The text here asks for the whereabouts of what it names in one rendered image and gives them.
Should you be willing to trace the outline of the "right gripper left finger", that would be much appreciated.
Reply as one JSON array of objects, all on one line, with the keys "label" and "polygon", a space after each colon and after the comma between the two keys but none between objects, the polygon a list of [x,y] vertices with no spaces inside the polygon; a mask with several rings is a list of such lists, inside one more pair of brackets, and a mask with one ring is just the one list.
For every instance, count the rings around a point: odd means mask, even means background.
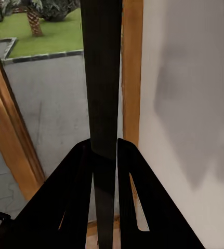
[{"label": "right gripper left finger", "polygon": [[0,249],[85,249],[93,163],[76,144],[0,237]]}]

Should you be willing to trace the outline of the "poster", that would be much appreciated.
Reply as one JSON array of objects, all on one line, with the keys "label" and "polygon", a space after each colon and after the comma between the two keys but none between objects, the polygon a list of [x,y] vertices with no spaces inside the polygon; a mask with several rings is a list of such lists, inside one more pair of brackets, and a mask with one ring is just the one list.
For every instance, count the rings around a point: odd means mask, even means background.
[{"label": "poster", "polygon": [[99,249],[113,249],[123,0],[80,0]]}]

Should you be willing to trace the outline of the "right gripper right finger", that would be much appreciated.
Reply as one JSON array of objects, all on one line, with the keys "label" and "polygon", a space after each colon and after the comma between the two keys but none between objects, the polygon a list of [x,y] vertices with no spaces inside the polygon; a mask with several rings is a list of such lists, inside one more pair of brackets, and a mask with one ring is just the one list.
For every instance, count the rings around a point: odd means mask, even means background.
[{"label": "right gripper right finger", "polygon": [[[140,150],[121,138],[117,167],[121,249],[205,249]],[[150,232],[138,229],[129,173]]]}]

